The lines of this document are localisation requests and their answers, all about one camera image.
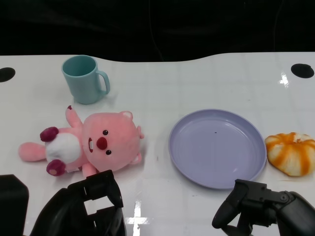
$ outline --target black hole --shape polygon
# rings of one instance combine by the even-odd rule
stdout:
[[[291,67],[291,71],[294,75],[303,79],[308,79],[314,75],[313,69],[307,64],[295,64]]]
[[[10,67],[0,69],[0,82],[5,82],[13,78],[15,70]]]

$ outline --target plate rim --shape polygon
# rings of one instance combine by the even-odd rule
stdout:
[[[171,130],[171,132],[170,132],[170,134],[169,134],[169,136],[168,136],[168,152],[169,152],[169,155],[170,155],[170,157],[171,157],[172,163],[176,166],[177,170],[178,170],[182,175],[184,175],[186,178],[190,179],[190,180],[193,181],[194,183],[197,183],[197,184],[199,184],[199,185],[201,185],[201,186],[204,186],[204,187],[207,187],[207,188],[212,188],[212,189],[221,189],[221,190],[222,190],[222,189],[232,189],[232,188],[234,188],[234,185],[233,185],[233,186],[229,186],[229,187],[213,187],[213,186],[209,186],[209,185],[202,184],[202,183],[200,183],[200,182],[198,182],[198,181],[192,179],[191,177],[189,177],[188,175],[186,175],[185,173],[183,173],[183,172],[181,171],[181,169],[178,167],[178,165],[177,165],[176,162],[174,161],[174,157],[172,156],[171,148],[170,148],[170,146],[171,146],[170,143],[171,143],[171,137],[172,137],[172,134],[173,134],[173,132],[174,132],[175,127],[176,127],[183,119],[185,119],[186,117],[188,117],[188,116],[190,116],[190,115],[192,115],[192,114],[194,114],[194,113],[203,112],[203,111],[220,111],[220,112],[226,112],[226,113],[230,113],[230,114],[233,114],[233,115],[235,115],[235,116],[238,116],[238,117],[244,119],[246,122],[248,122],[248,123],[257,131],[257,133],[259,134],[259,136],[260,136],[260,138],[261,138],[261,140],[262,140],[262,142],[263,142],[264,144],[265,144],[265,140],[264,140],[264,138],[262,137],[262,135],[261,135],[261,133],[259,132],[259,130],[256,128],[256,126],[254,126],[249,120],[247,120],[246,118],[244,118],[244,117],[242,117],[242,116],[240,116],[240,115],[238,115],[238,114],[236,114],[236,113],[234,113],[234,112],[230,112],[230,111],[222,110],[222,109],[202,109],[202,110],[198,110],[198,111],[191,112],[191,113],[185,115],[184,117],[182,117],[182,118],[181,118],[179,121],[177,121],[176,124],[173,126],[173,128],[172,128],[172,130]],[[266,166],[266,161],[267,161],[267,148],[266,148],[266,145],[264,145],[264,147],[265,147],[265,148],[264,148],[264,160],[263,160],[263,165],[260,167],[259,171],[258,171],[251,179],[249,179],[249,181],[255,180],[255,179],[260,175],[260,173],[262,172],[262,170],[263,170],[263,169],[265,168],[265,166]]]

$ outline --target plush toy mouth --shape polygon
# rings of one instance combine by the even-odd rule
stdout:
[[[93,141],[91,138],[89,138],[89,149],[90,149],[90,152],[93,152]]]

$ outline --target mug handle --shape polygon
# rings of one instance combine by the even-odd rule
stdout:
[[[100,76],[102,76],[104,79],[104,82],[105,82],[106,91],[102,90],[102,93],[104,95],[108,94],[110,91],[110,84],[109,84],[109,79],[108,79],[107,74],[104,71],[100,71],[100,70],[97,70],[96,73],[99,74]]]

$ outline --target plush toy nose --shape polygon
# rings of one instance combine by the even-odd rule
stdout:
[[[101,149],[101,150],[105,150],[107,149],[107,140],[104,137],[101,137],[97,140],[96,142],[96,146]]]

